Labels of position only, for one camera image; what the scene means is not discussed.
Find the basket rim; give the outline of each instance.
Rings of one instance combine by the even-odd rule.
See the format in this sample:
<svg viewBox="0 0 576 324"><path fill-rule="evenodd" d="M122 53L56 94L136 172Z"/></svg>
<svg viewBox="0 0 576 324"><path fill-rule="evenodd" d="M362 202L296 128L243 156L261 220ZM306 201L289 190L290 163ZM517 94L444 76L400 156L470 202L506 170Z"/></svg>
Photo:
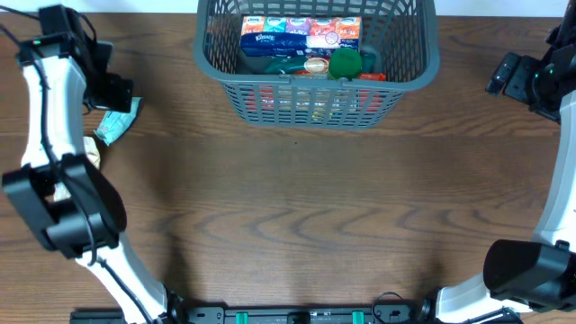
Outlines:
<svg viewBox="0 0 576 324"><path fill-rule="evenodd" d="M424 8L425 31L426 31L426 52L427 66L422 74L409 82L390 82L358 80L352 81L340 79L335 82L327 80L297 79L293 77L280 76L260 76L260 75L237 75L224 73L214 67L206 58L203 51L204 34L206 33L206 14L208 1L198 3L198 14L196 19L196 35L193 41L193 58L198 68L208 77L224 84L251 84L270 86L305 86L323 88L361 88L383 91L408 92L418 90L429 85L440 70L440 51L438 48L438 23L434 0L421 0Z"/></svg>

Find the green round object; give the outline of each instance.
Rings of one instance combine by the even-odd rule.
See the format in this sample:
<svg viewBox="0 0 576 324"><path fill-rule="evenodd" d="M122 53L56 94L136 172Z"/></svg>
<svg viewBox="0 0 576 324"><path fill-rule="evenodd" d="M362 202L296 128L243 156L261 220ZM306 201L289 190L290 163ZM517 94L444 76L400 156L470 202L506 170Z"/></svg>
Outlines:
<svg viewBox="0 0 576 324"><path fill-rule="evenodd" d="M328 75L332 79L353 79L362 72L362 57L353 49L336 49L330 57Z"/></svg>

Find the wooden tabletop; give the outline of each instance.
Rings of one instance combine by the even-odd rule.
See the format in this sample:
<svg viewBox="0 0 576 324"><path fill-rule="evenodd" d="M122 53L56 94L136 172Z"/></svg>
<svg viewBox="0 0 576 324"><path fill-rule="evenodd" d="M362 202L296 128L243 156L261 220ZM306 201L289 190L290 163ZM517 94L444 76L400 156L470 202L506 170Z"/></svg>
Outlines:
<svg viewBox="0 0 576 324"><path fill-rule="evenodd" d="M2 14L20 39L36 22ZM103 173L144 264L185 297L238 305L420 299L482 270L497 239L530 240L559 127L484 87L508 51L541 57L558 19L439 18L442 67L373 130L255 128L192 59L195 15L91 14L112 70L144 97ZM28 94L0 37L0 170L19 167ZM101 112L85 118L92 134ZM85 269L49 253L0 195L0 317L66 322L116 307ZM525 316L572 323L576 314Z"/></svg>

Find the green clip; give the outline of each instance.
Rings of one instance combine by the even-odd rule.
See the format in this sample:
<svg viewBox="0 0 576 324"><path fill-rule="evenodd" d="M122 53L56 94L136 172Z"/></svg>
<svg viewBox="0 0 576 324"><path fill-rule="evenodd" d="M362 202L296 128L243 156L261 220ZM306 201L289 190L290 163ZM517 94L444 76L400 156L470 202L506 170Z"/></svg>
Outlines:
<svg viewBox="0 0 576 324"><path fill-rule="evenodd" d="M356 310L352 312L352 324L364 324L364 312Z"/></svg>
<svg viewBox="0 0 576 324"><path fill-rule="evenodd" d="M236 313L236 324L248 324L248 313Z"/></svg>

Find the basket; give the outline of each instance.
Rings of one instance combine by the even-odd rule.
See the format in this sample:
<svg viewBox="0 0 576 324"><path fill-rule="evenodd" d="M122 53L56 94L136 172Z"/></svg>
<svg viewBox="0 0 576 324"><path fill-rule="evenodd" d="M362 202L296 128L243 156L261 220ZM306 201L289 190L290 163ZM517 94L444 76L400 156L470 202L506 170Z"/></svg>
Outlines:
<svg viewBox="0 0 576 324"><path fill-rule="evenodd" d="M374 72L387 81L255 75L270 58L243 55L244 15L362 16L362 50L377 54ZM198 67L221 83L238 116L255 125L371 128L440 67L434 0L202 0L197 23Z"/></svg>

